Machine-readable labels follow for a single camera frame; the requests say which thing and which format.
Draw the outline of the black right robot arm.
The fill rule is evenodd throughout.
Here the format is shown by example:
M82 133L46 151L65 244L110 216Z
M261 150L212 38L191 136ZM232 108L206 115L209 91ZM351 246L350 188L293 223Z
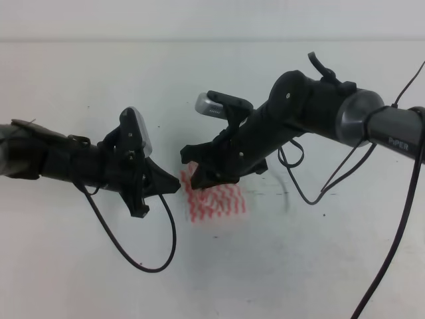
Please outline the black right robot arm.
M281 75L259 108L212 90L200 94L195 108L226 120L228 126L213 141L181 150L183 163L197 165L191 177L193 189L264 173L271 153L306 133L350 147L370 142L411 158L422 135L415 111L386 106L376 92L359 89L353 82L312 80L298 70Z

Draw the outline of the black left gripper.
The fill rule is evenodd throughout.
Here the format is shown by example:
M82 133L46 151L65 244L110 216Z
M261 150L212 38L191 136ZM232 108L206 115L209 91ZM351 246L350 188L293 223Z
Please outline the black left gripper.
M141 152L124 149L120 129L114 129L98 143L102 156L102 177L110 185L118 187L122 199L132 217L144 218L149 207L145 195L174 194L180 189L180 181L161 169L152 159L145 159Z

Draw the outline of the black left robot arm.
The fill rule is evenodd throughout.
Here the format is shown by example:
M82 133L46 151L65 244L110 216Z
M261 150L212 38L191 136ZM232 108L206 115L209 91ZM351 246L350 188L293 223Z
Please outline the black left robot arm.
M1 175L40 177L119 193L131 216L143 218L147 197L176 193L179 180L145 155L146 141L135 124L122 122L97 145L23 120L1 125Z

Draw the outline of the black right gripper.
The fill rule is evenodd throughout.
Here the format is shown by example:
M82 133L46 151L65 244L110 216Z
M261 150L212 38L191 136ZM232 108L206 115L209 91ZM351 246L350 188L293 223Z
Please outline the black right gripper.
M213 141L186 145L181 163L198 165L191 176L192 189L236 184L251 173L264 173L265 158L286 142L286 127L275 122L247 122L233 135L220 133Z

